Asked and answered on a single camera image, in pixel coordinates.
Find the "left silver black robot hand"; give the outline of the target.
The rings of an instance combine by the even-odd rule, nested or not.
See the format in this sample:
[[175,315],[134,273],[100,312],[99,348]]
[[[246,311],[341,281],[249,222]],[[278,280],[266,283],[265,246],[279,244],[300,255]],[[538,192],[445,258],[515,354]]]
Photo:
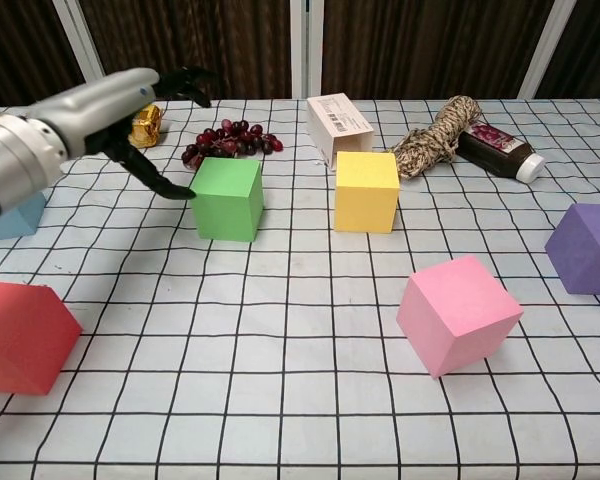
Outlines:
[[29,107],[29,116],[50,126],[64,142],[68,155],[105,154],[157,195],[191,200],[194,191],[162,176],[129,141],[133,119],[157,99],[185,99],[208,108],[201,89],[216,74],[199,66],[160,74],[151,68],[132,68],[56,94]]

